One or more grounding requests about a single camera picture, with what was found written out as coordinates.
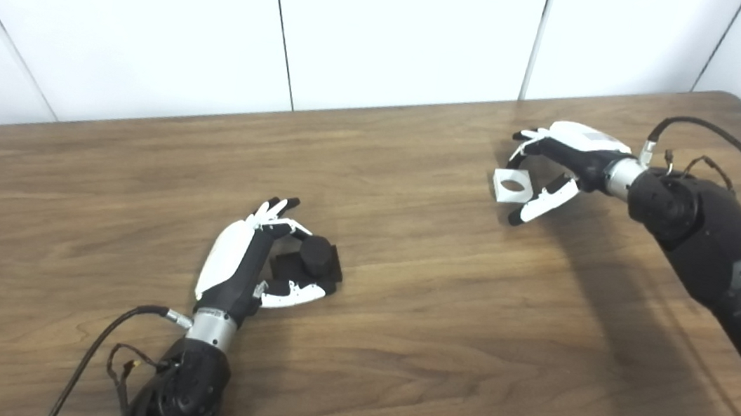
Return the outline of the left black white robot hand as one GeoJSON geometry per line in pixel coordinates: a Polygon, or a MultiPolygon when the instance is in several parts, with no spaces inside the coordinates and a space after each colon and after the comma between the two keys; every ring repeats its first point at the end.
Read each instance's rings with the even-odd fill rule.
{"type": "Polygon", "coordinates": [[[193,312],[217,311],[241,326],[261,308],[331,296],[343,275],[337,246],[288,217],[296,196],[269,199],[219,233],[195,286],[193,312]]]}

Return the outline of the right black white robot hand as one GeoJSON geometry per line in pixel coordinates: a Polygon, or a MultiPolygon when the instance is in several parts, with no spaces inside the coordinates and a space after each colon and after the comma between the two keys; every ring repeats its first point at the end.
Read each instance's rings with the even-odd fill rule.
{"type": "Polygon", "coordinates": [[[508,223],[514,227],[565,205],[582,191],[608,194],[611,169],[632,157],[631,149],[621,141],[577,121],[561,120],[547,128],[520,130],[512,139],[519,145],[509,156],[507,169],[517,170],[531,156],[545,157],[566,169],[533,199],[508,213],[508,223]]]}

